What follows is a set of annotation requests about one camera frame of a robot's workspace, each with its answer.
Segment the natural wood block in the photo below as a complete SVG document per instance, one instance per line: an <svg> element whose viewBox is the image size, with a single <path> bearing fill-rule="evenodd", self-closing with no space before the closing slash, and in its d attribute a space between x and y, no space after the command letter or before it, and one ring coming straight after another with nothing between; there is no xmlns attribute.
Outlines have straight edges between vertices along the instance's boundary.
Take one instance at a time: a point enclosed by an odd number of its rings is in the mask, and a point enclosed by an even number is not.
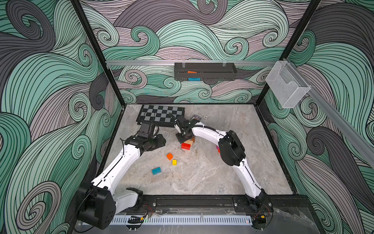
<svg viewBox="0 0 374 234"><path fill-rule="evenodd" d="M186 144L189 144L189 145L191 145L191 146L193 145L193 141L192 141L192 140L187 140L187 141L185 141L185 143L186 143Z"/></svg>

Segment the red rectangular block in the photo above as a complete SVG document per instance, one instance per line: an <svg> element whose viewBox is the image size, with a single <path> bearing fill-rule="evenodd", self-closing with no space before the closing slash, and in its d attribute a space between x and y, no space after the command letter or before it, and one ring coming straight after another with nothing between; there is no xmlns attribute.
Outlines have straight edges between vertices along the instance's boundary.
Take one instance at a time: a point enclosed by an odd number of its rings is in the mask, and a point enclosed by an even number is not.
<svg viewBox="0 0 374 234"><path fill-rule="evenodd" d="M188 143L182 143L182 144L181 144L181 148L182 148L183 150L190 150L190 149L191 149L191 145L188 144Z"/></svg>

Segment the teal small block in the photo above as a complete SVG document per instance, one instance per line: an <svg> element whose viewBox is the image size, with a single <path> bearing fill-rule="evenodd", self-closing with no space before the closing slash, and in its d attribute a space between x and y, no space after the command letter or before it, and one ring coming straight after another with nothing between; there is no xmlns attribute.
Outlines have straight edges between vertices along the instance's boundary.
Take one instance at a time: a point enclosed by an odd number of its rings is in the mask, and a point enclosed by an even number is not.
<svg viewBox="0 0 374 234"><path fill-rule="evenodd" d="M161 170L160 167L157 167L157 168L152 169L152 174L153 174L153 175L157 175L157 174L159 174L159 173L162 173L162 170Z"/></svg>

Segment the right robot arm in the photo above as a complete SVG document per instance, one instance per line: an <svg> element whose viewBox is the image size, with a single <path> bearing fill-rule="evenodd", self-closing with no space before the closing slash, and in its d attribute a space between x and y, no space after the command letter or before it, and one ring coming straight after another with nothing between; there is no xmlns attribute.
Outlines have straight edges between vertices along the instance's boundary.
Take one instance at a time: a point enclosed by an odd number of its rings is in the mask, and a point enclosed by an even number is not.
<svg viewBox="0 0 374 234"><path fill-rule="evenodd" d="M180 143L193 137L201 137L215 144L220 149L223 162L234 168L244 187L249 204L257 211L261 209L270 211L272 206L270 197L252 173L246 159L245 148L233 130L217 130L195 119L187 120L184 116L175 117L172 113L168 113L167 116L171 118L171 122L178 131L176 137Z"/></svg>

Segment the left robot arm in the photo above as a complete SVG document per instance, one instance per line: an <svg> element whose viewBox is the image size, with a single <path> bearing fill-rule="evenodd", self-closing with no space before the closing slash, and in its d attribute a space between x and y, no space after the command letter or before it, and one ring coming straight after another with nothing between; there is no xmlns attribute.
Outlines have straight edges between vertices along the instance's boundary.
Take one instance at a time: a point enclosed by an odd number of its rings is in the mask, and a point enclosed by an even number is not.
<svg viewBox="0 0 374 234"><path fill-rule="evenodd" d="M90 183L82 183L77 190L77 219L101 230L109 226L117 213L141 204L138 189L130 188L115 195L116 188L144 152L164 147L166 140L162 134L148 138L130 136L122 144L122 150L111 164Z"/></svg>

